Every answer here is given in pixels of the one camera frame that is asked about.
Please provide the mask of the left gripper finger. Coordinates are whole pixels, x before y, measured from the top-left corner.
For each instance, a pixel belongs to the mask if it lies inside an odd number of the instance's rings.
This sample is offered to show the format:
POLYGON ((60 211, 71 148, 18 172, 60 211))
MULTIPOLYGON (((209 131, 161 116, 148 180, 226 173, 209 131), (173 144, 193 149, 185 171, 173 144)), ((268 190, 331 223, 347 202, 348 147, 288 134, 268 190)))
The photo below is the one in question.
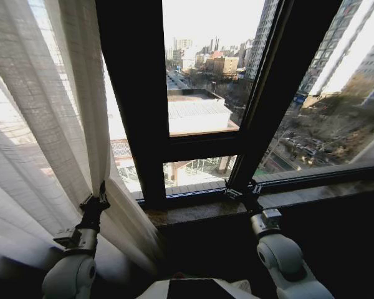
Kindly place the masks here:
POLYGON ((80 208, 91 208, 94 206, 95 206, 95 197, 93 196, 93 194, 90 194, 88 198, 86 198, 84 201, 82 201, 79 204, 80 208))
POLYGON ((100 206, 109 206, 110 203, 107 199, 105 181, 102 181, 99 189, 98 203, 100 206))

